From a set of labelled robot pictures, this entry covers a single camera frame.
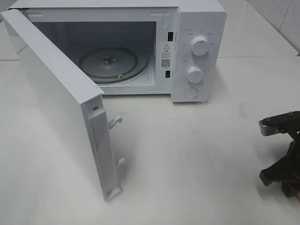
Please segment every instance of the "white table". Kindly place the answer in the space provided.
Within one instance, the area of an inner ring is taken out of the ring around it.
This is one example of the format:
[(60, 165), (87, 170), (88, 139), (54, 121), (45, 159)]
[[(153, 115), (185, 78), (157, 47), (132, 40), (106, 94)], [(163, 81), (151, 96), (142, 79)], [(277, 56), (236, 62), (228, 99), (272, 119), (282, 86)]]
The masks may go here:
[(299, 109), (298, 57), (218, 59), (207, 103), (169, 96), (105, 97), (123, 193), (107, 204), (39, 111), (17, 61), (0, 62), (1, 224), (286, 224), (299, 202), (258, 175), (288, 135), (258, 121)]
[[(296, 56), (298, 52), (245, 0), (220, 0), (227, 12), (219, 57)], [(17, 60), (0, 23), (0, 60)]]

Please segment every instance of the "open microwave door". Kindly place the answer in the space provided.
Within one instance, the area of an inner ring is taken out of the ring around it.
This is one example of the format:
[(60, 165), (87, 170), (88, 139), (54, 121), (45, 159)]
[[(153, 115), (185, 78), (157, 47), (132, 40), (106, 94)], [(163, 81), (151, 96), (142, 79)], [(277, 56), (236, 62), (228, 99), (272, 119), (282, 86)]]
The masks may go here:
[(98, 192), (120, 192), (103, 91), (20, 11), (1, 13), (32, 91)]

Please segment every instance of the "warning label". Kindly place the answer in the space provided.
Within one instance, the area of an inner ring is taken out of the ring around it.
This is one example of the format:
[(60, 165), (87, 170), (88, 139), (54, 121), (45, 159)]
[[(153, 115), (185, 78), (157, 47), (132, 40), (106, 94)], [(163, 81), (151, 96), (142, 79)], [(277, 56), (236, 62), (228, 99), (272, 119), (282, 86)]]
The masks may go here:
[(161, 43), (161, 68), (170, 69), (172, 66), (173, 42)]

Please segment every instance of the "microwave oven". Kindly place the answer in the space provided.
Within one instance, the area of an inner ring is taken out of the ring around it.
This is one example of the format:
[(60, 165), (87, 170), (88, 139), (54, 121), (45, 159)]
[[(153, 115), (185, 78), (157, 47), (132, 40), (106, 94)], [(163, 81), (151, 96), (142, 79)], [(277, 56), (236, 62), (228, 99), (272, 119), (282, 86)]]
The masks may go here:
[(18, 0), (2, 12), (41, 108), (107, 201), (121, 191), (102, 95), (206, 101), (226, 12), (218, 0)]

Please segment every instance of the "control panel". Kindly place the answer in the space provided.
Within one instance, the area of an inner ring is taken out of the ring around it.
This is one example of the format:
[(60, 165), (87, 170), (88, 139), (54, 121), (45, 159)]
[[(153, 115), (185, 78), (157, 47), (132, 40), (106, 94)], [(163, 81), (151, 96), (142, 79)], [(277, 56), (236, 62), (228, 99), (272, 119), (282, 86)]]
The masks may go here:
[(173, 102), (208, 100), (225, 20), (225, 12), (181, 13)]

